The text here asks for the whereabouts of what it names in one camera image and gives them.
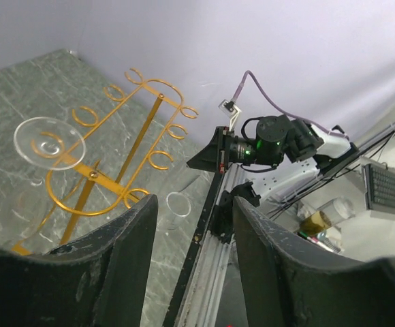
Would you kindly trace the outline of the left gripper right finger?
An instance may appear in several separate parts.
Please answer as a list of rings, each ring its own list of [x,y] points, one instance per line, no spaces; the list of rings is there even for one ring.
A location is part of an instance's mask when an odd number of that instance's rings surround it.
[[[239,197],[233,222],[250,326],[395,326],[395,258],[331,253]]]

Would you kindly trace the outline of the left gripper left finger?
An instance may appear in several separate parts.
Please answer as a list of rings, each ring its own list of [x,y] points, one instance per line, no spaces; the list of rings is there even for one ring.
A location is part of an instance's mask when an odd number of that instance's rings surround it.
[[[149,195],[44,255],[0,248],[0,326],[139,326],[157,213]]]

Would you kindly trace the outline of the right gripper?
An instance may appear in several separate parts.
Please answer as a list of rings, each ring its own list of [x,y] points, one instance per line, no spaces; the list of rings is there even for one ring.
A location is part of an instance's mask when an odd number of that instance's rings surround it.
[[[187,161],[189,168],[224,174],[230,164],[249,163],[249,144],[239,138],[228,127],[218,126],[207,146]],[[254,207],[260,203],[260,195],[253,190],[253,182],[248,181],[235,186],[231,191],[224,191],[218,204],[217,236],[231,238],[233,227],[234,198],[244,198]]]

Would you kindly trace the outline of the clear wine glass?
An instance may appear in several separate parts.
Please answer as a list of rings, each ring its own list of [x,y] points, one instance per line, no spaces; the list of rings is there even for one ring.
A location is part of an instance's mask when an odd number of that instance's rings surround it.
[[[16,190],[10,203],[10,215],[22,220],[22,235],[29,236],[48,211],[46,173],[76,167],[86,154],[86,144],[72,125],[45,116],[23,121],[13,141],[16,152],[33,166],[29,180]]]
[[[168,230],[175,230],[191,213],[188,197],[180,192],[171,192],[166,198],[168,208]]]

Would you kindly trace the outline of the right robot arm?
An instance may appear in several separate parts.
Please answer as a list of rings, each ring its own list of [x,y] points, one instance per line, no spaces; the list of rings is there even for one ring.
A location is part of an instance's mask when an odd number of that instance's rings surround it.
[[[257,121],[255,138],[248,138],[245,127],[250,121]],[[246,120],[241,128],[242,137],[218,126],[208,145],[188,160],[189,168],[214,172],[223,176],[232,164],[250,173],[267,173],[277,170],[288,158],[292,164],[299,164],[312,158],[318,175],[331,181],[345,166],[358,158],[357,146],[340,133],[331,136],[319,132],[319,128],[304,119],[290,120],[287,115],[259,116]],[[248,170],[243,166],[256,164],[266,166],[261,170]],[[236,185],[231,191],[223,191],[215,213],[212,214],[210,231],[220,241],[227,243],[234,233],[233,200],[239,196],[255,208],[259,207],[264,195],[253,188],[254,182]]]

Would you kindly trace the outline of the clear plastic bottle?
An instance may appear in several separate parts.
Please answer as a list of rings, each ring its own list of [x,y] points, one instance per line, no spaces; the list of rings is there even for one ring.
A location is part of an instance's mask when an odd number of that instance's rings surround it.
[[[307,236],[314,236],[354,217],[355,213],[353,203],[349,199],[338,197],[321,205],[314,213],[303,219],[299,231]]]

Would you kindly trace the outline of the black keyboard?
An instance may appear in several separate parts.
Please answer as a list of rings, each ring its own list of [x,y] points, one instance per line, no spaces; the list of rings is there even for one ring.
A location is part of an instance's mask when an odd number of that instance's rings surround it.
[[[369,163],[362,173],[366,209],[395,215],[395,170]]]

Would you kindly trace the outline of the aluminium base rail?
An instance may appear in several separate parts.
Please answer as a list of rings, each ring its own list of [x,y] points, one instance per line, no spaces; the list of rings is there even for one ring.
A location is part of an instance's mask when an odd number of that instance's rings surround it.
[[[194,230],[163,326],[214,326],[221,302],[233,240],[223,243],[212,233],[215,206],[223,191],[244,182],[238,164],[214,176]]]

